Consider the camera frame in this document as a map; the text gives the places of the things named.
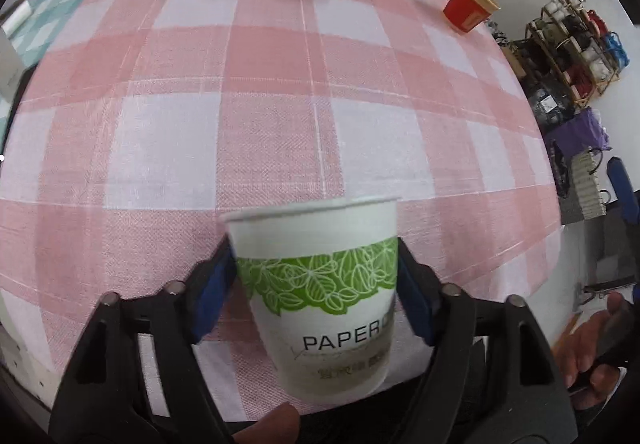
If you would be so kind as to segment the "left hand thumb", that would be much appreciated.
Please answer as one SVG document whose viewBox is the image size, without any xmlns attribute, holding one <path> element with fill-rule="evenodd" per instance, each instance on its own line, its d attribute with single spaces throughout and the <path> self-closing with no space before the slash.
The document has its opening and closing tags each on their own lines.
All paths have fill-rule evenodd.
<svg viewBox="0 0 640 444">
<path fill-rule="evenodd" d="M 235 433 L 238 444 L 293 444 L 299 435 L 300 415 L 290 403 L 268 412 L 250 427 Z"/>
</svg>

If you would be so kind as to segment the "right hand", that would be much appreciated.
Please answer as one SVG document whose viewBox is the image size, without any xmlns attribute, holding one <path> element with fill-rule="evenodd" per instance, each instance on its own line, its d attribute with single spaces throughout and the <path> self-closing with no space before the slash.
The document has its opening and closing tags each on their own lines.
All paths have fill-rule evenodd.
<svg viewBox="0 0 640 444">
<path fill-rule="evenodd" d="M 604 327 L 624 303 L 625 298 L 619 292 L 611 292 L 606 309 L 594 313 L 559 345 L 555 361 L 567 388 L 574 384 L 581 372 L 588 372 L 592 367 Z M 618 368 L 600 365 L 592 372 L 589 386 L 572 396 L 574 409 L 586 410 L 602 404 L 615 392 L 619 382 Z"/>
</svg>

